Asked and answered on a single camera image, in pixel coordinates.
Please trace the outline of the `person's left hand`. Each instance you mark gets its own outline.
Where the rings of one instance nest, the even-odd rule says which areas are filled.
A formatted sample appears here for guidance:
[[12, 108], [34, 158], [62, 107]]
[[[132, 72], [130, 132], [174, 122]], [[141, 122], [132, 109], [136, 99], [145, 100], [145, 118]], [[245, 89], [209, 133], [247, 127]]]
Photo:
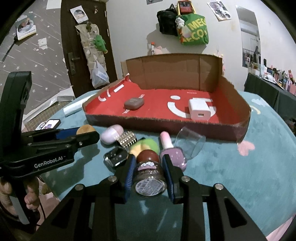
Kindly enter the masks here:
[[[24, 197], [24, 201], [26, 203], [27, 209], [35, 210], [38, 209], [40, 205], [39, 199], [39, 182], [37, 178], [31, 183], [27, 184], [27, 195]], [[10, 199], [10, 195], [12, 193], [11, 184], [1, 180], [1, 204], [3, 207], [12, 215], [16, 216], [16, 211], [13, 206], [13, 203]]]

